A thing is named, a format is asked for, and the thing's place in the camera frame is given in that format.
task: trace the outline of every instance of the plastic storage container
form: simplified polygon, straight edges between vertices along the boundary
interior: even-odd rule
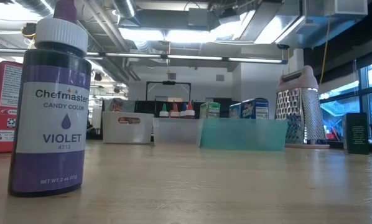
[[[198,119],[154,118],[154,144],[197,145]]]
[[[103,142],[149,144],[153,114],[103,112]]]
[[[283,151],[287,121],[205,119],[201,147],[244,151]]]

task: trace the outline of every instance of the box grater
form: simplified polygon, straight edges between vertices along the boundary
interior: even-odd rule
[[[275,119],[288,121],[287,146],[328,147],[317,93],[318,88],[310,66],[281,77],[276,91]]]

